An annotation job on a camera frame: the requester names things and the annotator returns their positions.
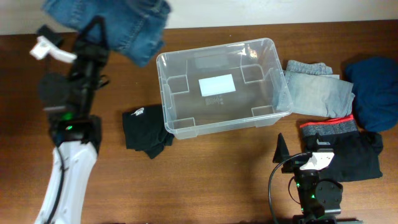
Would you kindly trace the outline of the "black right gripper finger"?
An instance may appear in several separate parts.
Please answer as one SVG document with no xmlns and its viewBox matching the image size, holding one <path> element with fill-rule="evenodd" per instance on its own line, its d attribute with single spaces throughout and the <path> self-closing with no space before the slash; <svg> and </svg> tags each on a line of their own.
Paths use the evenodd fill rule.
<svg viewBox="0 0 398 224">
<path fill-rule="evenodd" d="M 278 138 L 277 138 L 277 147 L 276 147 L 272 162 L 273 163 L 281 163 L 284 160 L 288 159 L 289 157 L 290 157 L 290 154 L 289 154 L 289 150 L 287 148 L 285 139 L 284 139 L 282 133 L 279 133 Z"/>
<path fill-rule="evenodd" d="M 315 152 L 331 152 L 331 144 L 327 141 L 323 141 L 322 137 L 316 133 L 315 135 Z"/>
</svg>

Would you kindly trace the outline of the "white label in bin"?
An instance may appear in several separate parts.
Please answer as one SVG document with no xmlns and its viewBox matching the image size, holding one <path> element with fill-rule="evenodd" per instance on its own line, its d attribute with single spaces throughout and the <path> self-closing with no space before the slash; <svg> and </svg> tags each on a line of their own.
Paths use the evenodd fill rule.
<svg viewBox="0 0 398 224">
<path fill-rule="evenodd" d="M 204 78 L 199 81 L 201 95 L 213 96 L 236 91 L 232 74 Z"/>
</svg>

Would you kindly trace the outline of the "navy blue folded garment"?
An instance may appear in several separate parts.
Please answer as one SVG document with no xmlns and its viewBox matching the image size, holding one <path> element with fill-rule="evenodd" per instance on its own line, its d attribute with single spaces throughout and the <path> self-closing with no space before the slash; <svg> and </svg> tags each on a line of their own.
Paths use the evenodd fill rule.
<svg viewBox="0 0 398 224">
<path fill-rule="evenodd" d="M 353 113 L 367 131 L 381 132 L 397 124 L 397 61 L 371 57 L 345 68 L 353 84 Z"/>
</svg>

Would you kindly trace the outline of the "clear plastic storage bin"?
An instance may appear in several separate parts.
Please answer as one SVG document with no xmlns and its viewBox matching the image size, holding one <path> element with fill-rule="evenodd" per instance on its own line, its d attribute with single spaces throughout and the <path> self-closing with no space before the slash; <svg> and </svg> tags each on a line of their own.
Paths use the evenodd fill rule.
<svg viewBox="0 0 398 224">
<path fill-rule="evenodd" d="M 271 126 L 292 113 L 272 39 L 166 52 L 156 65 L 164 126 L 177 139 Z"/>
</svg>

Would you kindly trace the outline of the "light blue denim jeans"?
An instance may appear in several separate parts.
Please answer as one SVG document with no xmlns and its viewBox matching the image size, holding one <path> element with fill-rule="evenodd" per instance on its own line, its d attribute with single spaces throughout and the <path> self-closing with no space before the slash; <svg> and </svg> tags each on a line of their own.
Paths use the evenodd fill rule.
<svg viewBox="0 0 398 224">
<path fill-rule="evenodd" d="M 353 84 L 341 80 L 325 63 L 289 60 L 284 75 L 287 89 L 277 98 L 278 110 L 327 118 L 352 113 Z"/>
</svg>

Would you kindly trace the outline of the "black Nike t-shirt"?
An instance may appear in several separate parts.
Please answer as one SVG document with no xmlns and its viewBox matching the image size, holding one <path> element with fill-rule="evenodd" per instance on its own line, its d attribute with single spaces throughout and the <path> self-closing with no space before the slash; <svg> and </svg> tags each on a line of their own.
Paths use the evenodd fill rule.
<svg viewBox="0 0 398 224">
<path fill-rule="evenodd" d="M 154 159 L 173 143 L 174 135 L 164 126 L 161 105 L 143 106 L 124 112 L 122 119 L 127 149 L 142 151 Z"/>
</svg>

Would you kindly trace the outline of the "dark blue denim jeans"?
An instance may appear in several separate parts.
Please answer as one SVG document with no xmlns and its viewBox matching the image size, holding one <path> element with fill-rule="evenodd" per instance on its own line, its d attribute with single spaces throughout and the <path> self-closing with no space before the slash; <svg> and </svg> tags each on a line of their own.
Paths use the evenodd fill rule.
<svg viewBox="0 0 398 224">
<path fill-rule="evenodd" d="M 164 45 L 163 32 L 172 11 L 166 0 L 46 0 L 42 9 L 80 34 L 94 18 L 102 17 L 108 47 L 140 67 Z"/>
</svg>

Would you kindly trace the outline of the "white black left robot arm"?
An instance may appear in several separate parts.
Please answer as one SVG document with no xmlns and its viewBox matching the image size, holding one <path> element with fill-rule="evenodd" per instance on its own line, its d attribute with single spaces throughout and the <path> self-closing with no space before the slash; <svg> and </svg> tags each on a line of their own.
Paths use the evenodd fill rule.
<svg viewBox="0 0 398 224">
<path fill-rule="evenodd" d="M 86 187 L 102 140 L 101 118 L 90 113 L 95 93 L 110 83 L 102 73 L 109 59 L 105 19 L 95 16 L 78 34 L 71 52 L 48 26 L 30 51 L 36 60 L 71 64 L 67 75 L 45 72 L 39 96 L 49 122 L 52 172 L 36 223 L 80 223 Z"/>
</svg>

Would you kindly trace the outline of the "black shorts red grey waistband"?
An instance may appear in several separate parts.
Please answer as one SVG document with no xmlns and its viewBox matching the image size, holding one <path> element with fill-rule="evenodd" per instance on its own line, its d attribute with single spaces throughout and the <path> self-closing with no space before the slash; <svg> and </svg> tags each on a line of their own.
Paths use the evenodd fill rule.
<svg viewBox="0 0 398 224">
<path fill-rule="evenodd" d="M 379 133 L 359 131 L 352 115 L 300 125 L 306 151 L 314 151 L 318 133 L 331 144 L 335 153 L 328 168 L 320 172 L 322 179 L 353 182 L 382 177 L 379 155 L 383 150 Z"/>
</svg>

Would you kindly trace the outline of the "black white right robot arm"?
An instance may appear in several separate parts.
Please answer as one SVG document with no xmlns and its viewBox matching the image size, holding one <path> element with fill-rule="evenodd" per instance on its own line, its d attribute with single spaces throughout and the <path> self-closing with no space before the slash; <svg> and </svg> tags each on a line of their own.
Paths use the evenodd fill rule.
<svg viewBox="0 0 398 224">
<path fill-rule="evenodd" d="M 331 144 L 322 141 L 317 134 L 314 151 L 301 152 L 291 156 L 283 135 L 281 133 L 278 135 L 273 158 L 273 163 L 277 165 L 270 174 L 267 186 L 268 204 L 274 223 L 277 223 L 278 220 L 272 206 L 271 189 L 273 176 L 278 169 L 283 174 L 293 175 L 291 181 L 295 182 L 298 192 L 298 204 L 302 213 L 294 215 L 291 223 L 349 224 L 363 222 L 355 218 L 337 219 L 341 213 L 343 186 L 333 179 L 320 177 L 320 172 L 329 167 L 334 155 Z"/>
</svg>

